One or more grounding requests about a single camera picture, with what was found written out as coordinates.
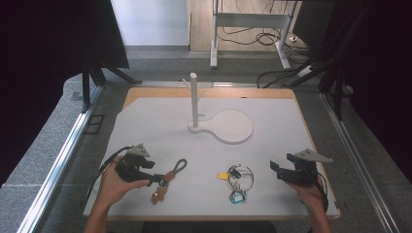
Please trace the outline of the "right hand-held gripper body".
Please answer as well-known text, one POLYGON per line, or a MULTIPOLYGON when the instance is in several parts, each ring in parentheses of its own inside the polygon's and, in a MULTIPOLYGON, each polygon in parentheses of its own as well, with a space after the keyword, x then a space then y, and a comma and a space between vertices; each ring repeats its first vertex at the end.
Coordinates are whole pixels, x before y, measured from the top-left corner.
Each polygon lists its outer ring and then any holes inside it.
POLYGON ((292 162, 294 169, 280 168, 280 178, 278 179, 306 187, 318 180, 318 162, 333 162, 331 158, 309 149, 295 153, 294 157, 296 158, 296 161, 292 162))

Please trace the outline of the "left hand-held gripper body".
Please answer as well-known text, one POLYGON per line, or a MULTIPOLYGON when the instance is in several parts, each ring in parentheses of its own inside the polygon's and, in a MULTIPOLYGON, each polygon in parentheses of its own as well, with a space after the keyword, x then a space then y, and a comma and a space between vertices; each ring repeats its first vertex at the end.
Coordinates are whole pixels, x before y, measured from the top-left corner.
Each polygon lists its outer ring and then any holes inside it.
POLYGON ((118 175, 126 182, 136 182, 147 179, 147 174, 141 171, 142 164, 148 161, 147 158, 150 155, 142 144, 133 146, 129 149, 125 156, 121 158, 115 170, 118 175))

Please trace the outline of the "brown leather keychain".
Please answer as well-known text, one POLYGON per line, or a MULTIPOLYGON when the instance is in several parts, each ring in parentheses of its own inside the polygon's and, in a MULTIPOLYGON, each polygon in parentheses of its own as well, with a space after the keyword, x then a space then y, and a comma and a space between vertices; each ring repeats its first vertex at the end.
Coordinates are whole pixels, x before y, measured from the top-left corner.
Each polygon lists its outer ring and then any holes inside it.
POLYGON ((152 194, 151 202, 153 205, 156 205, 158 202, 162 202, 164 200, 168 185, 175 178, 176 174, 185 169, 187 165, 188 162, 184 158, 182 158, 175 164, 175 167, 171 171, 163 176, 162 180, 159 182, 157 189, 152 194))

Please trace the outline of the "white key holder stand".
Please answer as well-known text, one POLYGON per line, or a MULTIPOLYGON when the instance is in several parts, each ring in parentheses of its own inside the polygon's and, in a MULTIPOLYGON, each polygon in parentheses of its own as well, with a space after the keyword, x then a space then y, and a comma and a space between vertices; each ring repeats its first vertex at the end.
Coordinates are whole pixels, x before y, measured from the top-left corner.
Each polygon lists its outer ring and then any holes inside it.
POLYGON ((211 118, 201 120, 198 113, 198 102, 201 96, 198 95, 197 75, 191 72, 189 82, 186 80, 183 82, 190 90, 192 121, 188 124, 188 128, 191 133, 209 133, 229 145, 241 144, 252 136, 254 132, 252 120, 239 110, 221 110, 211 118))

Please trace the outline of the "person's right hand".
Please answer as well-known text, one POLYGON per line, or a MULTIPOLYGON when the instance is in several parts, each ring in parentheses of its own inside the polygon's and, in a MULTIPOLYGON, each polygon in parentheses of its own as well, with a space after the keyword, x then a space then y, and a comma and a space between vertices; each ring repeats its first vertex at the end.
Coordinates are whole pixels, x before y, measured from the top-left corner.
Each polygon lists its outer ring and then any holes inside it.
POLYGON ((290 186, 296 191, 299 199, 309 210, 323 210, 324 204, 321 192, 314 186, 302 187, 297 184, 290 183, 290 186))

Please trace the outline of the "person's left hand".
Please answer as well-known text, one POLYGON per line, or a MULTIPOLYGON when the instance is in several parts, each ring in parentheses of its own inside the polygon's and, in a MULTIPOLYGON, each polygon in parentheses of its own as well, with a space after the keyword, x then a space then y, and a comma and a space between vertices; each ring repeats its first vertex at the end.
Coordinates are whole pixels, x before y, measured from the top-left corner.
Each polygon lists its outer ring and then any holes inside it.
POLYGON ((117 203, 128 191, 147 186, 150 184, 149 180, 141 180, 128 183, 124 181, 116 171, 116 165, 121 160, 118 156, 103 172, 98 194, 94 205, 98 208, 110 208, 117 203))

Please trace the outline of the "black stand legs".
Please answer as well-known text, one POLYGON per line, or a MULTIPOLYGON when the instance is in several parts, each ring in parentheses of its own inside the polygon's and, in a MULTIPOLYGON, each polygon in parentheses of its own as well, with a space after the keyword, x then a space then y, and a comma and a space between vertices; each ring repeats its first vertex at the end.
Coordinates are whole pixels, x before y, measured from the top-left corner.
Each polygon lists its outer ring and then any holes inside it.
POLYGON ((343 84, 344 78, 342 75, 342 69, 340 68, 339 61, 337 58, 332 58, 325 64, 320 65, 308 74, 298 78, 297 80, 288 83, 287 87, 295 87, 302 83, 309 81, 310 79, 325 73, 318 84, 318 90, 321 93, 328 92, 332 87, 334 87, 333 94, 333 111, 339 120, 342 120, 341 113, 341 103, 344 96, 343 84))
MULTIPOLYGON (((128 83, 142 83, 142 81, 130 77, 117 67, 108 64, 104 64, 103 67, 128 83)), ((96 86, 103 86, 106 83, 106 78, 101 67, 87 64, 82 72, 83 114, 85 114, 91 106, 90 82, 94 82, 96 86)))

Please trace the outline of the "white power strip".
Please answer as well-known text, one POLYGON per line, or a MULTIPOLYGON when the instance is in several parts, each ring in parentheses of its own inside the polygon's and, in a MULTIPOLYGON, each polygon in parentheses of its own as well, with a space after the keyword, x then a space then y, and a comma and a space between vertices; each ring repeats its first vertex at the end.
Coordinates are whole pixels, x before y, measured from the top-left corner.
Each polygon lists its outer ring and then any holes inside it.
POLYGON ((311 73, 314 70, 315 70, 315 68, 312 65, 308 65, 304 69, 302 69, 297 75, 301 78, 301 77, 311 73))

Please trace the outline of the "black curtain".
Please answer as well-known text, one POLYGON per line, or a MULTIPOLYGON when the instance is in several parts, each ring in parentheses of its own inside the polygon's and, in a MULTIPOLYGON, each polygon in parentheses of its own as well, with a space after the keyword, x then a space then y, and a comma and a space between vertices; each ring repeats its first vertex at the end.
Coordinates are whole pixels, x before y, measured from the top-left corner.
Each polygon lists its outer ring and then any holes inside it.
POLYGON ((301 0, 293 33, 318 49, 367 8, 342 57, 351 104, 412 183, 412 0, 301 0))
POLYGON ((90 67, 126 68, 111 0, 0 0, 0 185, 90 67))

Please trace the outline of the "aluminium rail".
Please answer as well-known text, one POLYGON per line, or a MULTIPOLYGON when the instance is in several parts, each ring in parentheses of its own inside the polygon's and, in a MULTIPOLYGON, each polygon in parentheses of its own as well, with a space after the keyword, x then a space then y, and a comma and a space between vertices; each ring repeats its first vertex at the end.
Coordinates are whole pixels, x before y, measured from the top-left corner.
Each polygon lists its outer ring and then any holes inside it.
POLYGON ((78 115, 74 126, 66 138, 59 154, 48 172, 48 175, 40 186, 36 197, 34 198, 16 233, 34 233, 37 224, 40 222, 40 219, 52 199, 53 193, 57 188, 58 182, 75 150, 76 145, 80 142, 81 135, 86 128, 86 123, 90 119, 91 113, 95 109, 96 102, 99 100, 102 91, 103 86, 97 86, 91 92, 89 109, 78 115))
POLYGON ((366 195, 371 202, 371 205, 378 216, 381 225, 386 233, 400 233, 400 230, 395 223, 395 219, 384 200, 381 192, 379 191, 376 182, 373 180, 368 169, 366 168, 363 160, 361 159, 361 154, 359 153, 354 141, 349 134, 344 122, 338 118, 337 114, 334 112, 334 105, 331 98, 324 93, 320 94, 320 98, 325 105, 328 115, 337 131, 337 134, 353 164, 354 169, 357 172, 360 182, 366 192, 366 195))

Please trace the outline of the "white metal desk frame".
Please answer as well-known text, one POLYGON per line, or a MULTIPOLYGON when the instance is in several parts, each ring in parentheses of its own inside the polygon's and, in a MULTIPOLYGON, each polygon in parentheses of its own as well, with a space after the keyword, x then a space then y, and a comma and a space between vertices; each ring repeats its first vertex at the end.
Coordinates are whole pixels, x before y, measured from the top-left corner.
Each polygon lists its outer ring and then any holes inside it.
POLYGON ((292 25, 294 12, 297 6, 296 1, 292 1, 292 7, 287 14, 245 14, 245 13, 224 13, 219 11, 219 0, 213 0, 213 34, 210 48, 210 67, 218 67, 218 28, 219 27, 253 27, 253 28, 273 28, 281 31, 281 39, 275 43, 278 57, 285 70, 289 70, 291 65, 284 52, 289 29, 292 25))

